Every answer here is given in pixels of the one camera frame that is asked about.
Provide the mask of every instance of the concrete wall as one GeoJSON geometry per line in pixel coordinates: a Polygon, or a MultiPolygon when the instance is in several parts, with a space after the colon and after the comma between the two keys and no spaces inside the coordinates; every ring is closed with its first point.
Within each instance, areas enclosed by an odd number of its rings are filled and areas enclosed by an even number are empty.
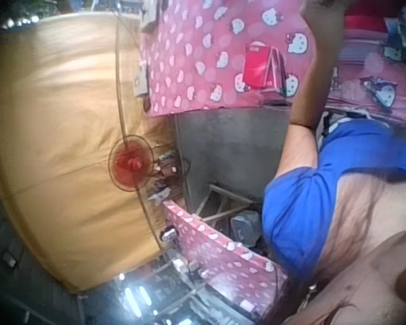
{"type": "Polygon", "coordinates": [[[177,145],[191,167],[187,176],[191,209],[208,184],[262,199],[281,156],[288,126],[285,112],[267,108],[210,110],[175,116],[177,145]]]}

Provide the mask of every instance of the pink hello kitty fabric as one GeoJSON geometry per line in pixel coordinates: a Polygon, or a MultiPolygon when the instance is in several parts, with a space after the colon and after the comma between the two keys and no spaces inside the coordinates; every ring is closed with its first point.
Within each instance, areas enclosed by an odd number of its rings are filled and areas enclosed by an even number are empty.
{"type": "MultiPolygon", "coordinates": [[[[277,93],[249,90],[242,82],[250,43],[281,51],[287,100],[292,101],[315,52],[313,36],[299,14],[301,3],[170,0],[157,29],[141,36],[152,103],[148,114],[259,107],[266,100],[282,100],[277,93]]],[[[339,64],[330,98],[343,109],[360,106],[373,116],[406,125],[406,65],[399,61],[399,50],[379,47],[363,66],[339,64]]]]}
{"type": "Polygon", "coordinates": [[[182,255],[197,261],[208,284],[249,312],[263,312],[280,298],[286,275],[274,262],[239,246],[173,201],[164,202],[166,220],[179,234],[182,255]]]}

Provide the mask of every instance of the orange curtain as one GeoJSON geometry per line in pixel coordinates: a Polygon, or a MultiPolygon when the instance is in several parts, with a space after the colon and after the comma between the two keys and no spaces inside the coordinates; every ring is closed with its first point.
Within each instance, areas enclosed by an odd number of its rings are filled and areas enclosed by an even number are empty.
{"type": "MultiPolygon", "coordinates": [[[[138,19],[122,17],[120,64],[128,134],[172,143],[165,120],[146,120],[133,96],[138,19]]],[[[121,137],[116,18],[59,16],[0,34],[0,197],[42,266],[69,291],[101,284],[160,249],[137,195],[110,180],[121,137]]]]}

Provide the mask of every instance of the electric fan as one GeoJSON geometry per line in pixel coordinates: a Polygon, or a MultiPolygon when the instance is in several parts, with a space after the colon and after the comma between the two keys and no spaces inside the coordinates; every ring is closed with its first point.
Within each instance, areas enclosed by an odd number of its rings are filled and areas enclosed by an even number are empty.
{"type": "Polygon", "coordinates": [[[127,135],[116,142],[108,159],[114,185],[125,192],[140,190],[153,176],[154,152],[138,135],[127,135]]]}

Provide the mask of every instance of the wrist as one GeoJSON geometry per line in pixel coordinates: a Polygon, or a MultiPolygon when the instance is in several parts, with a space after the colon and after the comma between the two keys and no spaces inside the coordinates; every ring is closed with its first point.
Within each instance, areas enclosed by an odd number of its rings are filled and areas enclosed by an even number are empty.
{"type": "Polygon", "coordinates": [[[340,55],[339,47],[324,47],[316,45],[315,59],[319,62],[324,62],[329,65],[335,65],[338,61],[338,56],[340,55]]]}

